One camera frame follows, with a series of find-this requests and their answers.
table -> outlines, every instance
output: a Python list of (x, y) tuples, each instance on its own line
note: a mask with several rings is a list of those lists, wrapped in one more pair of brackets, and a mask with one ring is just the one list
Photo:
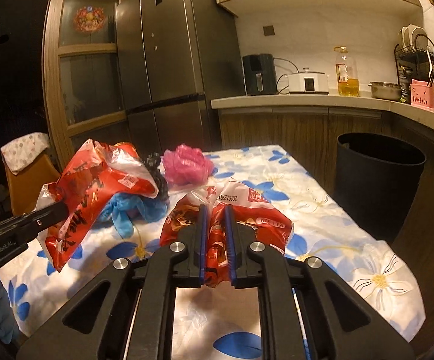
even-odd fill
[[(215, 169), (208, 185), (235, 179), (256, 189), (293, 221), (286, 256), (323, 259), (410, 341), (425, 320), (418, 284), (405, 263), (384, 241), (360, 229), (311, 175), (280, 146), (268, 145), (209, 153)], [(170, 191), (169, 211), (185, 195)], [(87, 234), (61, 273), (50, 265), (36, 240), (0, 269), (18, 325), (31, 335), (72, 295), (113, 259), (150, 257), (158, 248), (163, 221), (134, 223), (122, 239), (113, 226)], [(173, 360), (259, 357), (256, 289), (178, 289)]]

countertop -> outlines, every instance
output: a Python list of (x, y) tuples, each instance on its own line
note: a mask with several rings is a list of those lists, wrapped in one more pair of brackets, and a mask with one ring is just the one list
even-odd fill
[(319, 106), (319, 107), (349, 107), (381, 111), (390, 111), (405, 116), (434, 130), (434, 111), (414, 107), (409, 104), (372, 97), (350, 97), (323, 94), (274, 94), (264, 96), (238, 96), (214, 99), (213, 109), (248, 108), (248, 107), (278, 107), (278, 106)]

metal bowl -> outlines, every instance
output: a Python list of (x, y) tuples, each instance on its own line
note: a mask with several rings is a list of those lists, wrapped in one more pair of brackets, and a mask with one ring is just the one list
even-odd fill
[(376, 99), (399, 101), (402, 97), (402, 87), (399, 84), (373, 81), (369, 86), (372, 97)]

chair backrest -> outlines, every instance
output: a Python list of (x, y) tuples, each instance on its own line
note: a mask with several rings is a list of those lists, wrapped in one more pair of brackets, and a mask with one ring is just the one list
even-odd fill
[(10, 171), (5, 159), (2, 160), (5, 165), (13, 215), (31, 212), (35, 208), (41, 186), (57, 181), (60, 177), (60, 173), (45, 152), (17, 175)]

black trash can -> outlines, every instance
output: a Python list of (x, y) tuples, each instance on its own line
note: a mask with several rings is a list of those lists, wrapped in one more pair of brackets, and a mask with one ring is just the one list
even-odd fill
[(424, 165), (424, 153), (400, 139), (340, 135), (334, 200), (375, 239), (391, 243), (411, 208)]

